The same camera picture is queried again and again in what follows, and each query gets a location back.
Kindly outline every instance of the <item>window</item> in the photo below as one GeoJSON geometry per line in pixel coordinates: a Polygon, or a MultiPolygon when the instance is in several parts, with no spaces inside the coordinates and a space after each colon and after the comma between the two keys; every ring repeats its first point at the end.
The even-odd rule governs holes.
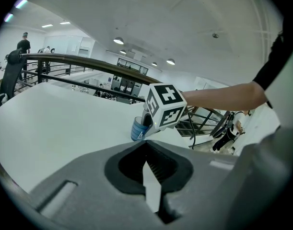
{"type": "Polygon", "coordinates": [[[143,67],[143,66],[140,66],[140,65],[138,65],[136,63],[133,63],[133,62],[121,59],[121,58],[118,59],[117,65],[120,66],[120,67],[125,67],[125,68],[128,68],[130,70],[139,72],[139,73],[141,73],[143,75],[146,75],[147,71],[148,71],[148,69],[143,67]]]}

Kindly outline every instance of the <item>metal bar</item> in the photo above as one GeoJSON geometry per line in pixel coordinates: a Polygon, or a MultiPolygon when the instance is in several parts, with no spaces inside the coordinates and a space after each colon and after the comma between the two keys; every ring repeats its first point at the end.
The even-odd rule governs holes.
{"type": "Polygon", "coordinates": [[[205,108],[205,107],[203,107],[203,108],[206,109],[207,111],[210,111],[210,112],[214,113],[215,115],[217,115],[220,118],[223,118],[224,117],[224,115],[222,115],[221,113],[219,113],[218,111],[216,111],[214,109],[205,108]]]}
{"type": "Polygon", "coordinates": [[[210,133],[211,136],[213,136],[219,130],[219,128],[221,128],[221,126],[223,125],[223,123],[225,122],[225,120],[226,120],[226,118],[228,117],[229,114],[230,114],[230,112],[229,111],[226,111],[226,113],[224,114],[224,118],[222,118],[219,121],[219,123],[217,124],[217,126],[210,133]]]}
{"type": "Polygon", "coordinates": [[[29,65],[29,64],[35,64],[35,63],[37,63],[37,61],[34,61],[34,62],[27,62],[27,65],[29,65]]]}
{"type": "Polygon", "coordinates": [[[46,64],[46,62],[47,62],[47,61],[45,61],[46,74],[48,74],[48,73],[49,73],[49,72],[48,72],[48,63],[49,63],[49,62],[47,62],[47,64],[46,64]]]}
{"type": "MultiPolygon", "coordinates": [[[[198,114],[195,114],[195,113],[190,113],[191,115],[193,116],[196,116],[196,117],[203,117],[203,118],[207,118],[205,116],[202,116],[202,115],[198,115],[198,114]]],[[[215,122],[219,122],[218,120],[215,120],[215,119],[212,119],[212,118],[209,118],[209,120],[212,120],[212,121],[215,121],[215,122]]]]}
{"type": "Polygon", "coordinates": [[[212,115],[212,113],[210,112],[210,113],[208,114],[207,118],[204,119],[204,122],[201,124],[201,126],[199,126],[199,130],[200,130],[201,128],[203,128],[203,126],[205,125],[205,123],[207,122],[207,120],[210,118],[211,115],[212,115]]]}
{"type": "MultiPolygon", "coordinates": [[[[54,71],[62,71],[62,70],[66,70],[66,69],[69,69],[69,68],[63,68],[63,69],[57,69],[57,70],[53,70],[53,71],[50,71],[50,72],[54,72],[54,71]]],[[[71,69],[82,69],[82,67],[73,67],[71,69]]]]}
{"type": "Polygon", "coordinates": [[[110,93],[110,94],[113,94],[113,95],[122,96],[122,97],[125,97],[125,98],[128,98],[128,99],[133,99],[133,100],[137,100],[137,101],[140,101],[140,102],[145,102],[144,99],[136,97],[136,96],[133,96],[133,95],[130,95],[130,94],[122,93],[122,92],[115,91],[115,90],[104,89],[102,87],[94,86],[94,85],[84,83],[84,82],[78,82],[78,81],[64,79],[64,78],[57,78],[55,76],[49,76],[49,75],[46,75],[46,74],[41,74],[41,78],[48,78],[48,79],[52,79],[52,80],[57,80],[57,81],[60,81],[60,82],[74,84],[74,85],[82,86],[82,87],[89,88],[89,89],[92,89],[92,90],[99,90],[99,91],[110,93]]]}
{"type": "Polygon", "coordinates": [[[26,82],[24,82],[24,81],[20,81],[20,80],[18,80],[17,82],[20,83],[20,84],[26,85],[26,86],[28,86],[28,87],[33,87],[31,84],[26,83],[26,82]]]}
{"type": "Polygon", "coordinates": [[[61,66],[67,66],[68,64],[60,64],[60,65],[53,65],[53,66],[50,66],[50,67],[61,67],[61,66]]]}
{"type": "Polygon", "coordinates": [[[38,61],[37,63],[37,81],[38,83],[41,83],[42,82],[42,65],[43,65],[43,62],[41,60],[38,61]]]}
{"type": "Polygon", "coordinates": [[[32,71],[25,71],[25,70],[22,70],[23,73],[28,73],[30,75],[34,75],[34,76],[37,76],[38,74],[35,73],[35,72],[32,72],[32,71]]]}
{"type": "Polygon", "coordinates": [[[199,146],[199,145],[203,145],[203,144],[208,143],[208,142],[211,142],[211,141],[212,141],[212,140],[208,140],[208,141],[205,141],[205,142],[202,142],[202,143],[199,143],[199,144],[195,144],[194,147],[199,146]]]}
{"type": "Polygon", "coordinates": [[[33,70],[37,70],[37,68],[29,69],[28,71],[33,71],[33,70]]]}
{"type": "MultiPolygon", "coordinates": [[[[208,135],[208,134],[195,134],[195,136],[204,136],[204,135],[208,135]]],[[[190,137],[192,135],[183,135],[182,137],[190,137]]]]}
{"type": "Polygon", "coordinates": [[[195,122],[193,122],[192,121],[192,123],[194,124],[194,125],[201,125],[201,124],[199,124],[199,123],[195,123],[195,122]]]}
{"type": "Polygon", "coordinates": [[[27,79],[30,79],[30,78],[33,78],[33,75],[32,76],[29,76],[27,78],[23,78],[23,80],[27,80],[27,79]]]}
{"type": "Polygon", "coordinates": [[[34,82],[30,82],[29,84],[35,84],[35,85],[36,85],[36,82],[37,82],[37,80],[36,80],[36,81],[34,81],[34,82]]]}
{"type": "Polygon", "coordinates": [[[60,76],[60,75],[62,75],[62,74],[66,74],[67,75],[67,73],[60,73],[60,74],[57,74],[57,75],[55,75],[55,76],[60,76]]]}
{"type": "Polygon", "coordinates": [[[63,55],[63,54],[22,54],[23,57],[26,57],[28,60],[41,60],[41,61],[51,61],[59,62],[65,64],[72,64],[75,66],[87,67],[94,70],[104,71],[111,73],[120,77],[124,77],[128,80],[135,81],[138,83],[149,85],[150,83],[160,83],[160,81],[140,74],[138,72],[132,71],[130,69],[121,68],[112,64],[109,64],[104,61],[72,56],[72,55],[63,55]]]}
{"type": "MultiPolygon", "coordinates": [[[[192,131],[192,129],[191,128],[176,128],[177,130],[191,130],[192,131]]],[[[203,129],[203,130],[200,130],[200,131],[212,131],[212,129],[203,129]]]]}

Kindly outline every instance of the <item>cable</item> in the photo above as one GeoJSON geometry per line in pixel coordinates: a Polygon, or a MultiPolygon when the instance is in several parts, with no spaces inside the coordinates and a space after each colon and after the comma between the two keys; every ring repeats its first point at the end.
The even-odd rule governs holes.
{"type": "Polygon", "coordinates": [[[188,112],[188,117],[189,117],[189,121],[190,121],[191,128],[192,128],[192,131],[193,131],[194,139],[193,139],[192,149],[194,150],[194,146],[195,146],[195,130],[194,130],[193,123],[192,123],[192,120],[191,120],[190,112],[188,112]]]}

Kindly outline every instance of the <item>ceiling light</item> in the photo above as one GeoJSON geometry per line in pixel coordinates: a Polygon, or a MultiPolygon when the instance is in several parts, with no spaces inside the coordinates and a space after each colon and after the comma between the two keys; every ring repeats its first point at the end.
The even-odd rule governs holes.
{"type": "Polygon", "coordinates": [[[20,9],[25,3],[27,3],[27,0],[21,0],[15,7],[20,9]]]}
{"type": "Polygon", "coordinates": [[[45,27],[50,27],[50,26],[52,26],[52,24],[49,24],[49,25],[42,25],[43,28],[45,28],[45,27]]]}
{"type": "Polygon", "coordinates": [[[4,18],[4,21],[5,22],[8,22],[12,18],[12,16],[13,16],[13,14],[8,13],[7,16],[6,16],[6,18],[4,18]]]}
{"type": "Polygon", "coordinates": [[[166,62],[171,65],[175,65],[175,61],[173,59],[168,59],[166,62]]]}
{"type": "Polygon", "coordinates": [[[114,39],[114,41],[115,41],[117,44],[124,44],[123,38],[121,38],[121,37],[116,37],[116,38],[114,39]]]}

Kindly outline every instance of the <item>railing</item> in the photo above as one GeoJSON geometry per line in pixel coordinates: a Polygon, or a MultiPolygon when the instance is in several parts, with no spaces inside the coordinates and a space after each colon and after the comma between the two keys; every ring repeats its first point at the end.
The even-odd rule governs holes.
{"type": "MultiPolygon", "coordinates": [[[[93,70],[99,70],[111,74],[115,74],[120,77],[125,77],[128,80],[132,80],[138,83],[147,84],[150,83],[160,83],[158,80],[147,77],[143,74],[134,72],[130,69],[126,68],[120,68],[118,66],[114,66],[112,64],[91,59],[91,58],[85,58],[85,57],[79,57],[79,56],[72,56],[72,55],[61,55],[61,54],[23,54],[23,57],[25,57],[27,60],[32,60],[32,62],[28,62],[28,65],[36,64],[34,68],[29,70],[22,70],[22,73],[26,73],[26,78],[22,80],[18,80],[17,82],[21,84],[22,86],[20,88],[17,88],[16,91],[21,92],[23,88],[27,87],[33,87],[34,85],[38,83],[42,83],[44,81],[48,80],[56,80],[60,82],[65,82],[71,85],[81,86],[88,89],[98,90],[101,92],[106,92],[110,94],[112,97],[123,97],[126,99],[133,99],[140,102],[145,102],[144,99],[139,98],[137,96],[133,96],[127,93],[115,91],[115,90],[109,90],[104,89],[102,87],[98,87],[95,85],[91,85],[85,82],[79,82],[75,80],[70,80],[67,78],[61,78],[61,75],[70,75],[71,73],[77,73],[77,72],[85,72],[85,71],[93,71],[93,70]],[[61,63],[58,65],[51,65],[49,66],[48,62],[56,62],[61,63]],[[29,79],[33,79],[33,77],[36,77],[36,80],[33,82],[28,82],[29,79]]],[[[195,132],[193,134],[192,127],[190,125],[190,122],[187,120],[181,120],[179,124],[177,124],[176,128],[179,131],[179,133],[183,137],[191,137],[192,139],[196,135],[204,135],[205,132],[211,131],[211,135],[213,135],[224,123],[226,119],[226,114],[222,115],[216,110],[213,109],[207,109],[209,111],[209,114],[207,116],[196,114],[196,111],[198,108],[201,107],[194,107],[190,106],[188,107],[188,110],[184,112],[183,117],[185,117],[188,113],[190,117],[199,117],[202,118],[203,121],[201,123],[193,122],[193,126],[195,129],[195,132]],[[214,119],[211,116],[216,115],[218,119],[214,119]],[[207,123],[209,120],[216,123],[209,124],[207,123]]]]}
{"type": "Polygon", "coordinates": [[[144,99],[139,98],[137,96],[133,96],[124,92],[119,92],[115,90],[109,90],[104,89],[99,86],[91,85],[84,82],[78,82],[66,78],[60,78],[60,75],[70,75],[73,73],[73,69],[75,69],[75,73],[79,71],[93,71],[93,70],[99,70],[111,74],[115,74],[120,77],[125,77],[128,80],[135,81],[141,84],[147,84],[150,83],[160,83],[158,80],[147,77],[145,75],[142,75],[140,73],[134,72],[129,69],[120,68],[118,66],[92,59],[92,58],[85,58],[85,57],[79,57],[79,56],[72,56],[72,55],[62,55],[62,54],[23,54],[23,57],[25,57],[27,60],[32,60],[33,62],[28,62],[27,64],[36,64],[36,67],[34,69],[29,70],[22,70],[22,73],[26,73],[26,78],[22,80],[18,80],[17,82],[20,83],[22,86],[20,88],[17,88],[16,91],[20,92],[21,89],[27,87],[32,87],[36,85],[37,83],[42,83],[43,81],[48,80],[56,80],[60,82],[65,82],[72,85],[77,85],[101,92],[106,92],[112,96],[121,96],[127,99],[133,99],[140,102],[145,102],[144,99]],[[45,62],[56,62],[56,63],[62,63],[60,65],[52,65],[48,66],[45,64],[45,62]],[[52,67],[57,66],[68,66],[66,68],[62,69],[56,69],[51,70],[52,67]],[[54,74],[58,71],[65,70],[64,73],[61,74],[54,74]],[[27,82],[28,79],[32,79],[34,76],[37,77],[37,79],[34,82],[27,82]]]}
{"type": "Polygon", "coordinates": [[[176,128],[182,137],[190,137],[190,140],[191,140],[194,138],[194,136],[198,136],[198,135],[205,135],[205,134],[213,135],[224,125],[224,122],[230,113],[230,112],[226,112],[224,115],[222,115],[221,113],[219,113],[218,111],[214,109],[203,108],[209,111],[209,114],[207,116],[196,114],[196,111],[201,108],[202,107],[189,106],[188,110],[184,112],[183,117],[180,119],[181,121],[179,122],[179,124],[176,125],[176,128]],[[202,122],[200,123],[194,122],[194,120],[192,120],[194,133],[193,133],[190,122],[188,120],[185,120],[188,113],[191,119],[192,117],[198,117],[202,120],[202,122]]]}

